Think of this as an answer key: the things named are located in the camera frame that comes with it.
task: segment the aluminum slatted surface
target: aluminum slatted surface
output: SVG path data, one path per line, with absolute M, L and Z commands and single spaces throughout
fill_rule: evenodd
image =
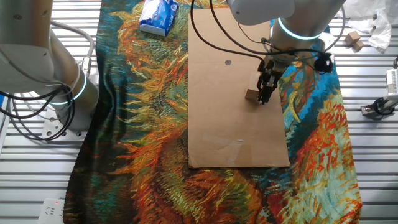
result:
M 52 17 L 95 37 L 100 6 L 97 0 L 54 0 Z M 341 20 L 333 20 L 332 34 L 337 35 L 341 25 Z M 344 35 L 351 31 L 346 27 Z M 54 32 L 77 60 L 84 57 L 88 50 L 84 38 L 58 28 Z M 365 44 L 368 39 L 368 35 L 362 35 Z M 385 71 L 398 54 L 398 26 L 393 28 L 385 54 L 372 47 L 354 54 L 343 41 L 335 51 L 364 204 L 361 224 L 398 223 L 398 114 L 375 123 L 363 118 L 359 111 L 361 105 L 386 94 Z M 90 78 L 97 81 L 95 54 L 91 73 Z M 29 113 L 21 102 L 18 109 L 23 111 L 21 114 Z M 29 119 L 28 125 L 40 134 L 43 122 L 36 117 Z M 0 224 L 36 224 L 45 198 L 65 196 L 79 148 L 33 143 L 10 124 L 0 154 Z

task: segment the tissue box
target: tissue box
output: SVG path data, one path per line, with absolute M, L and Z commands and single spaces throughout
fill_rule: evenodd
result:
M 145 0 L 139 27 L 141 31 L 166 36 L 172 26 L 178 3 L 175 0 Z

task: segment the small wooden block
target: small wooden block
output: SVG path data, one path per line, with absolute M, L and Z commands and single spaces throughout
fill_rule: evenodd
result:
M 359 35 L 359 33 L 354 31 L 354 32 L 350 32 L 346 36 L 345 41 L 347 42 L 347 44 L 353 45 L 353 44 L 357 43 L 357 41 L 359 41 L 360 38 L 361 38 L 361 36 Z
M 247 100 L 257 101 L 259 90 L 257 89 L 257 82 L 259 81 L 260 74 L 252 74 L 250 76 L 249 86 L 244 96 Z
M 363 44 L 362 41 L 358 41 L 357 43 L 354 44 L 354 48 L 356 51 L 360 51 L 363 46 L 365 46 L 365 45 Z

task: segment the brown cardboard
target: brown cardboard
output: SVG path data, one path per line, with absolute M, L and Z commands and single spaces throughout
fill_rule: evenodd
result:
M 345 41 L 347 42 L 347 44 L 353 45 L 353 44 L 357 43 L 357 41 L 359 41 L 360 38 L 361 38 L 361 36 L 359 35 L 359 33 L 354 31 L 354 32 L 350 32 L 346 36 Z
M 363 48 L 363 46 L 365 46 L 365 45 L 360 40 L 357 43 L 354 44 L 354 48 L 355 48 L 356 51 L 360 51 Z
M 265 51 L 239 30 L 229 9 L 218 19 L 239 43 Z M 219 47 L 243 51 L 220 31 L 209 9 L 195 9 L 200 34 Z M 269 36 L 269 24 L 244 26 L 250 38 Z M 289 158 L 278 90 L 268 105 L 245 99 L 260 61 L 207 46 L 189 25 L 188 153 L 191 167 L 287 167 Z

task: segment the colorful tablecloth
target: colorful tablecloth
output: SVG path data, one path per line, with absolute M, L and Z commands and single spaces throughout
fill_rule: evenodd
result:
M 178 2 L 164 38 L 139 31 L 143 2 L 102 1 L 99 102 L 70 178 L 65 223 L 358 223 L 335 69 L 320 75 L 296 63 L 279 82 L 290 168 L 188 168 L 190 1 Z

